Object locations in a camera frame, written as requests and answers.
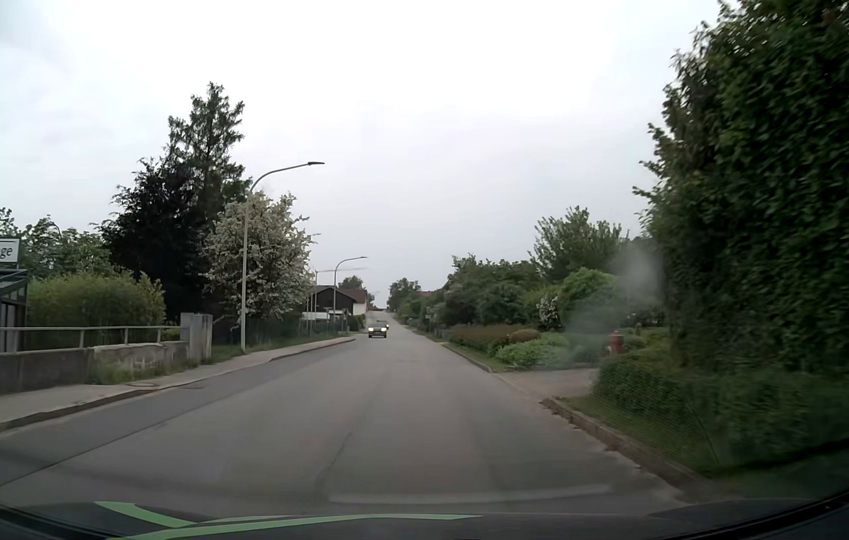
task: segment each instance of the street lamp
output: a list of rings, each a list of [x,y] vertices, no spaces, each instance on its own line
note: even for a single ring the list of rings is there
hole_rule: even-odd
[[[335,318],[338,316],[338,266],[341,266],[341,263],[346,263],[348,261],[357,261],[359,259],[368,259],[367,256],[353,256],[351,258],[346,258],[341,262],[334,265],[334,281],[332,285],[334,285],[334,294],[331,295],[331,313],[334,314]]]
[[[257,177],[257,179],[250,185],[248,188],[248,199],[245,201],[245,236],[244,242],[242,243],[241,249],[241,352],[247,353],[248,350],[245,348],[245,316],[248,312],[248,304],[247,304],[247,290],[248,290],[248,206],[251,202],[251,194],[252,191],[255,190],[255,186],[258,185],[258,182],[262,181],[262,178],[268,176],[269,174],[280,173],[282,171],[287,171],[291,169],[297,169],[298,167],[307,167],[307,166],[323,166],[325,163],[323,161],[309,161],[307,163],[302,163],[300,165],[294,165],[291,167],[284,167],[283,169],[274,169],[273,171],[268,171],[263,175]]]

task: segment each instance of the metal railing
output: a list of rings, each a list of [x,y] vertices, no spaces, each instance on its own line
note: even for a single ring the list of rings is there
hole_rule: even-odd
[[[21,347],[21,342],[23,339],[18,338],[18,334],[13,334],[11,337],[14,339],[13,344],[8,342],[6,338],[8,338],[9,333],[22,333],[21,336],[24,336],[24,333],[29,332],[77,332],[78,333],[78,347],[84,348],[86,343],[86,333],[91,332],[110,332],[110,331],[121,331],[122,333],[122,341],[124,345],[129,344],[129,338],[131,331],[154,331],[154,341],[150,340],[137,340],[133,343],[161,343],[162,342],[162,333],[165,330],[181,330],[181,326],[179,325],[114,325],[114,326],[0,326],[0,353],[2,352],[10,352],[10,351],[20,351],[24,350]]]

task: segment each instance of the oncoming car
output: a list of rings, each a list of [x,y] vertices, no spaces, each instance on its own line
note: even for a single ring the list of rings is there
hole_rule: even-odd
[[[368,324],[368,338],[375,336],[380,338],[388,338],[388,323],[384,321],[371,321]]]

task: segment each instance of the asphalt road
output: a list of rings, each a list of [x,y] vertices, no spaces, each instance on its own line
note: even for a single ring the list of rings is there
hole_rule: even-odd
[[[0,434],[0,503],[13,507],[647,514],[681,506],[679,495],[394,322],[387,339],[359,335]]]

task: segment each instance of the flowering tree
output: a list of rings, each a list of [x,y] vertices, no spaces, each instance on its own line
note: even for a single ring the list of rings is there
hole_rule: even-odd
[[[207,287],[220,293],[232,313],[241,310],[241,249],[244,212],[248,212],[248,314],[282,318],[308,298],[311,274],[308,259],[311,235],[298,224],[288,194],[271,199],[254,193],[248,202],[231,202],[205,240],[204,256],[210,270]]]

